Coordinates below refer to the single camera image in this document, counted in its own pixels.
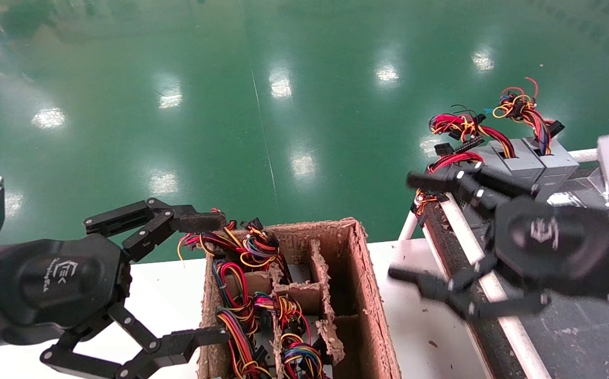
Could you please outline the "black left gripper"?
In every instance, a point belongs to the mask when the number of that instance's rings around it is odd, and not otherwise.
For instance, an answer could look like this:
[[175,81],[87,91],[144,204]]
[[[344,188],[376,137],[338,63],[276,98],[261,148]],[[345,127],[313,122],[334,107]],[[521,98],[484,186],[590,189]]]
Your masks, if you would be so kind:
[[[82,378],[150,378],[188,364],[194,351],[229,341],[223,327],[155,337],[129,312],[130,266],[102,235],[0,245],[0,345],[36,345],[60,338],[40,355],[51,369]],[[141,350],[124,364],[75,353],[112,322]]]

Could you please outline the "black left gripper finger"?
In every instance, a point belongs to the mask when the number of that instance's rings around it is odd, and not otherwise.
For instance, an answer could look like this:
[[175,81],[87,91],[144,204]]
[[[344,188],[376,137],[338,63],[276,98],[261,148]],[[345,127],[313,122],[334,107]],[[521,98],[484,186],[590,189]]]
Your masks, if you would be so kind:
[[227,224],[223,213],[199,213],[192,205],[169,205],[155,197],[84,220],[87,234],[112,237],[129,230],[122,242],[129,261],[139,262],[174,233],[199,234],[221,230]]

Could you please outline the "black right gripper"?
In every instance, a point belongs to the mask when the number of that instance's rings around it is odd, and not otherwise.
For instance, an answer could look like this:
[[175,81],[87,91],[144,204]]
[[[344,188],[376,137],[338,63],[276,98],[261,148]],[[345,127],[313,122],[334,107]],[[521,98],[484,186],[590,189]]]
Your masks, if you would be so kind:
[[498,258],[483,257],[449,281],[400,266],[387,270],[389,278],[416,285],[420,297],[446,304],[464,321],[537,314],[550,304],[550,297],[540,291],[499,302],[474,302],[471,286],[492,273],[499,260],[523,278],[580,279],[609,250],[605,211],[532,201],[538,185],[488,166],[449,166],[430,174],[410,171],[406,187],[450,193],[475,211],[495,211],[494,253]]

